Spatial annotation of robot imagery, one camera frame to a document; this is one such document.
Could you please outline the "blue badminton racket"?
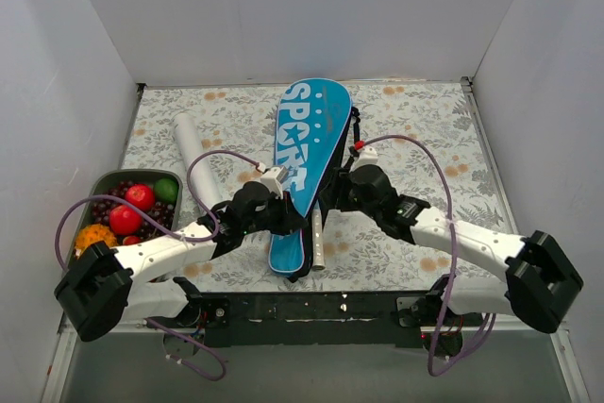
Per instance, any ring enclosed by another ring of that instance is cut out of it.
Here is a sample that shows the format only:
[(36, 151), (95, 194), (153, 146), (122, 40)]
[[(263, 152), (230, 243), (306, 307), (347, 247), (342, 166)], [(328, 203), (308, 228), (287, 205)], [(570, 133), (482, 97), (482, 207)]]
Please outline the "blue badminton racket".
[(315, 203), (311, 212), (312, 227), (312, 271), (323, 271), (326, 269), (325, 252), (323, 242), (323, 216), (320, 205)]

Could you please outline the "blue racket bag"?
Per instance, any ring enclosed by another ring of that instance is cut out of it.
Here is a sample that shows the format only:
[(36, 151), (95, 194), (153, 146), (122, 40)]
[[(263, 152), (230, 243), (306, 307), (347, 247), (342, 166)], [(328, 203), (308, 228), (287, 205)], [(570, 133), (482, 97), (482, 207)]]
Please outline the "blue racket bag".
[(352, 111), (346, 87), (324, 78), (295, 82), (279, 101), (274, 164), (288, 170), (283, 188), (307, 225), (271, 237), (269, 267), (291, 282), (312, 267), (313, 210), (329, 171), (342, 165)]

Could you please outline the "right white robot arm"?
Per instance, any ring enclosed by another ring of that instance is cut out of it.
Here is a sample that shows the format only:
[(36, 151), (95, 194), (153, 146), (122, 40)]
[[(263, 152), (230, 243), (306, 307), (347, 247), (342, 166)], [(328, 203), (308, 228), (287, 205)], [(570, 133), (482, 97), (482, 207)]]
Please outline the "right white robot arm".
[(397, 193), (375, 164), (335, 171), (320, 200), (327, 210), (365, 214), (391, 238), (448, 253), (491, 274), (452, 277), (451, 293), (445, 292), (445, 281), (434, 284), (427, 312), (438, 325), (466, 313), (497, 313), (551, 334), (583, 288), (579, 272), (553, 236), (540, 230), (520, 236), (451, 222), (429, 202)]

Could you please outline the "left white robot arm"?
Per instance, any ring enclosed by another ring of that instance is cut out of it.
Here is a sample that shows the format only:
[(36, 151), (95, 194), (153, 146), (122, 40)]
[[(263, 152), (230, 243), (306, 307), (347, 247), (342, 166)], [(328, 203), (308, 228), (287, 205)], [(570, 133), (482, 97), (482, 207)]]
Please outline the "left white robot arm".
[(163, 317), (191, 327), (201, 306), (189, 288), (175, 282), (154, 286), (154, 279), (221, 257), (248, 234), (287, 236), (307, 224), (288, 193), (248, 182), (179, 231), (133, 245), (93, 243), (66, 265), (54, 295), (83, 342), (101, 338), (127, 319)]

